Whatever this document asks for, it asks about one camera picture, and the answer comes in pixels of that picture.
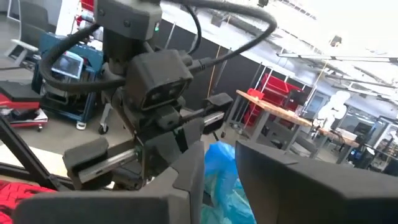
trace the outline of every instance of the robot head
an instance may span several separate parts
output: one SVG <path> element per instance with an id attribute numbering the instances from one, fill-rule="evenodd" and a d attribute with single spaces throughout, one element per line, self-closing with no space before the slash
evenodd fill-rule
<path id="1" fill-rule="evenodd" d="M 336 94 L 330 97 L 330 104 L 333 106 L 343 105 L 349 98 L 351 94 L 346 91 L 337 91 Z"/>

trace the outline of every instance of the ceiling pipe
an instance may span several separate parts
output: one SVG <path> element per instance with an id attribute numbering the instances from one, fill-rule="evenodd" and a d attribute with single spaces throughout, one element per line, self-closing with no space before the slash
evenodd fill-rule
<path id="1" fill-rule="evenodd" d="M 386 82 L 386 81 L 384 81 L 383 79 L 379 78 L 377 75 L 374 75 L 373 73 L 368 72 L 368 71 L 366 71 L 366 70 L 364 70 L 364 69 L 362 69 L 362 68 L 359 68 L 359 67 L 357 67 L 357 66 L 355 66 L 355 65 L 353 65 L 353 67 L 354 67 L 355 69 L 357 69 L 358 71 L 364 73 L 365 75 L 367 75 L 367 76 L 369 76 L 369 77 L 375 79 L 376 81 L 388 85 L 388 82 Z"/>
<path id="2" fill-rule="evenodd" d="M 385 102 L 392 103 L 392 104 L 398 106 L 398 102 L 397 101 L 389 99 L 389 98 L 386 98 L 387 96 L 382 96 L 382 95 L 377 94 L 377 93 L 372 93 L 372 92 L 366 93 L 365 91 L 354 90 L 352 88 L 340 87 L 340 86 L 336 86 L 336 85 L 332 85 L 331 87 L 336 88 L 338 90 L 350 91 L 352 93 L 359 93 L 359 94 L 365 94 L 365 95 L 368 95 L 368 96 L 375 96 L 377 100 L 385 101 Z"/>
<path id="3" fill-rule="evenodd" d="M 361 80 L 356 80 L 352 78 L 341 78 L 336 75 L 325 75 L 326 78 L 333 78 L 336 80 L 343 80 L 343 81 L 349 81 L 349 82 L 355 82 L 355 83 L 364 83 L 364 84 L 369 84 L 369 85 L 375 85 L 375 86 L 381 86 L 381 87 L 387 87 L 387 88 L 393 88 L 395 89 L 394 86 L 388 85 L 388 84 L 383 84 L 383 83 L 374 83 L 374 82 L 367 82 L 367 81 L 361 81 Z"/>

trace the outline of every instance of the blue plastic bag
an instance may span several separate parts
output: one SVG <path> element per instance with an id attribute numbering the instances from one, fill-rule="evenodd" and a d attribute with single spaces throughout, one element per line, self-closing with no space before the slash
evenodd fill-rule
<path id="1" fill-rule="evenodd" d="M 238 178 L 233 146 L 223 142 L 210 145 L 205 155 L 205 190 L 211 195 L 213 214 L 220 224 L 256 223 Z"/>

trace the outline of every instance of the black chair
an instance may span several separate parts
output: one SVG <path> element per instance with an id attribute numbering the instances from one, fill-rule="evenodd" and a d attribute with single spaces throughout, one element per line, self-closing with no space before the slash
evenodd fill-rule
<path id="1" fill-rule="evenodd" d="M 50 31 L 49 15 L 42 6 L 19 0 L 19 15 L 19 39 L 12 39 L 14 45 L 5 53 L 7 57 L 16 57 L 16 66 L 21 66 L 29 53 L 38 51 L 41 35 Z"/>

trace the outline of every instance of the black housing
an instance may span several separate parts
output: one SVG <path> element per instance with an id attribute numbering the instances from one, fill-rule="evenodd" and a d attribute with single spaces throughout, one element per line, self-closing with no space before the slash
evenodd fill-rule
<path id="1" fill-rule="evenodd" d="M 398 179 L 236 143 L 239 178 L 257 223 L 396 223 Z"/>
<path id="2" fill-rule="evenodd" d="M 192 79 L 177 50 L 162 50 L 129 62 L 125 88 L 133 105 L 145 111 L 177 100 Z"/>

